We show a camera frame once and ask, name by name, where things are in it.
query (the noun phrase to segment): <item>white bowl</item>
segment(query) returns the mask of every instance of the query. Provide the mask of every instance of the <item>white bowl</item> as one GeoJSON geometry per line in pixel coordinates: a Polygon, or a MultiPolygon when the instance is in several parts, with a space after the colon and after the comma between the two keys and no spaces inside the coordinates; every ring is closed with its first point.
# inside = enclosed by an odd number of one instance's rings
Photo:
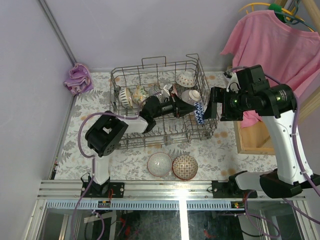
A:
{"type": "Polygon", "coordinates": [[[122,106],[126,109],[130,109],[133,107],[132,98],[131,98],[129,88],[125,87],[120,90],[119,101],[122,104],[122,106]]]}
{"type": "Polygon", "coordinates": [[[191,71],[180,73],[175,81],[185,88],[193,88],[196,85],[196,80],[191,71]]]}
{"type": "Polygon", "coordinates": [[[164,152],[157,152],[149,158],[146,167],[153,176],[163,177],[170,172],[172,168],[172,160],[168,154],[164,152]]]}
{"type": "Polygon", "coordinates": [[[199,102],[200,98],[201,98],[200,93],[197,90],[190,90],[189,91],[189,96],[195,102],[199,102]]]}
{"type": "Polygon", "coordinates": [[[194,102],[200,101],[200,93],[197,90],[186,90],[181,94],[182,101],[193,105],[194,102]]]}

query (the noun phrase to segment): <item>black bracket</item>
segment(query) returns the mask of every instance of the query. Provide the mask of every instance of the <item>black bracket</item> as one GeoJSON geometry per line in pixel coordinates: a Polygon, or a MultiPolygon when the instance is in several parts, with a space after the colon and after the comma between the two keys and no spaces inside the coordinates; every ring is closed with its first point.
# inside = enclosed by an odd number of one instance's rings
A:
{"type": "MultiPolygon", "coordinates": [[[[212,183],[212,193],[213,198],[216,199],[242,199],[245,194],[248,194],[251,189],[248,190],[242,190],[238,187],[236,183],[236,176],[239,174],[245,173],[247,171],[241,171],[234,175],[229,176],[228,182],[220,182],[220,181],[211,181],[212,183]]],[[[258,197],[258,194],[256,191],[252,192],[249,195],[250,199],[256,199],[258,197]]]]}
{"type": "MultiPolygon", "coordinates": [[[[88,181],[82,181],[81,195],[87,189],[89,182],[91,181],[91,176],[88,176],[88,181]]],[[[124,182],[110,182],[110,178],[102,185],[92,182],[89,190],[83,196],[84,198],[102,198],[102,199],[122,199],[125,193],[125,183],[124,182]]]]}
{"type": "MultiPolygon", "coordinates": [[[[214,199],[242,199],[245,194],[251,190],[232,191],[229,182],[212,181],[212,193],[214,199]]],[[[256,191],[249,195],[250,199],[256,199],[258,194],[256,191]]]]}

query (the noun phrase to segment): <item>wire dish rack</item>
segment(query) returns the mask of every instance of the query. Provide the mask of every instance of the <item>wire dish rack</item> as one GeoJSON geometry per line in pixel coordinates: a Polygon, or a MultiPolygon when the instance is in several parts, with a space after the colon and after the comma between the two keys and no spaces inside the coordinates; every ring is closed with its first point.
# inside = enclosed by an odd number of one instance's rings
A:
{"type": "MultiPolygon", "coordinates": [[[[129,88],[131,94],[138,85],[149,88],[157,84],[161,89],[167,84],[175,84],[176,77],[183,71],[192,72],[195,86],[188,89],[197,90],[201,95],[201,102],[207,106],[210,89],[198,54],[187,54],[183,61],[167,62],[165,56],[145,57],[141,65],[117,67],[111,71],[110,110],[118,115],[133,116],[138,111],[134,108],[124,108],[119,102],[121,88],[129,88]]],[[[191,140],[210,139],[217,129],[217,119],[207,119],[204,124],[197,124],[194,113],[176,118],[173,114],[158,117],[156,126],[148,133],[130,133],[123,135],[117,149],[151,147],[169,145],[173,143],[190,142],[191,140]]]]}

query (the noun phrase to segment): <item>ceramic bowl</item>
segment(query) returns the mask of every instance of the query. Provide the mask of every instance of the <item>ceramic bowl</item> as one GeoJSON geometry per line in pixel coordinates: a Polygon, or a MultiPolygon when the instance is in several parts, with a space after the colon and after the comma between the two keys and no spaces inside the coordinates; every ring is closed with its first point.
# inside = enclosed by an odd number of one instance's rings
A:
{"type": "Polygon", "coordinates": [[[161,94],[161,89],[157,84],[152,85],[149,88],[148,93],[149,93],[149,96],[154,96],[156,93],[158,93],[156,94],[156,97],[159,99],[160,103],[164,102],[164,97],[161,94]]]}
{"type": "Polygon", "coordinates": [[[122,104],[122,106],[125,107],[126,109],[130,109],[133,107],[133,102],[132,102],[129,88],[125,87],[120,90],[119,101],[122,104]]]}
{"type": "Polygon", "coordinates": [[[136,86],[135,92],[132,95],[132,100],[134,101],[135,104],[140,105],[148,97],[149,97],[149,94],[143,86],[140,86],[140,85],[136,86]]]}
{"type": "Polygon", "coordinates": [[[178,179],[191,180],[198,172],[198,163],[190,155],[181,155],[173,161],[172,171],[178,179]]]}
{"type": "Polygon", "coordinates": [[[149,158],[147,168],[153,176],[163,177],[167,175],[172,168],[171,157],[164,152],[157,152],[149,158]]]}
{"type": "Polygon", "coordinates": [[[205,124],[204,120],[204,115],[205,115],[205,108],[204,105],[201,102],[195,102],[193,104],[196,109],[193,111],[194,112],[194,118],[197,124],[205,124]]]}
{"type": "Polygon", "coordinates": [[[200,101],[200,93],[197,90],[187,90],[181,94],[182,101],[193,105],[195,102],[200,101]]]}
{"type": "Polygon", "coordinates": [[[196,80],[191,71],[184,71],[180,73],[175,81],[177,84],[185,88],[193,88],[196,85],[196,80]]]}

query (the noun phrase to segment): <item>floral patterned surface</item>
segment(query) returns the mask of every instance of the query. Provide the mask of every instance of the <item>floral patterned surface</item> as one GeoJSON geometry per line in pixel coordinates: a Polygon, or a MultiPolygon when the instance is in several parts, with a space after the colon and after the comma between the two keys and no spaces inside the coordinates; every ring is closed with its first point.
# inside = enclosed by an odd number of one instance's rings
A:
{"type": "MultiPolygon", "coordinates": [[[[222,72],[206,72],[210,87],[225,87],[227,81],[222,72]]],[[[110,73],[92,73],[94,89],[78,96],[73,108],[72,117],[67,130],[59,164],[56,168],[56,180],[77,180],[91,171],[92,161],[84,158],[78,149],[77,134],[82,121],[95,112],[105,112],[109,109],[110,73]]],[[[165,83],[170,78],[168,73],[161,73],[159,82],[165,83]]],[[[146,74],[140,79],[142,84],[156,82],[157,75],[146,74]]],[[[136,79],[127,79],[134,83],[136,79]]],[[[83,128],[81,136],[84,151],[91,150],[86,146],[85,132],[98,119],[93,117],[83,128]]],[[[106,158],[109,159],[109,172],[113,180],[179,180],[172,171],[164,177],[151,175],[147,170],[149,157],[158,152],[171,156],[172,161],[180,155],[191,155],[198,162],[198,172],[192,180],[226,180],[228,176],[248,170],[263,172],[277,167],[276,158],[270,155],[238,154],[232,122],[218,122],[214,136],[207,140],[192,140],[190,143],[175,143],[168,146],[149,146],[128,150],[115,150],[106,158]]]]}

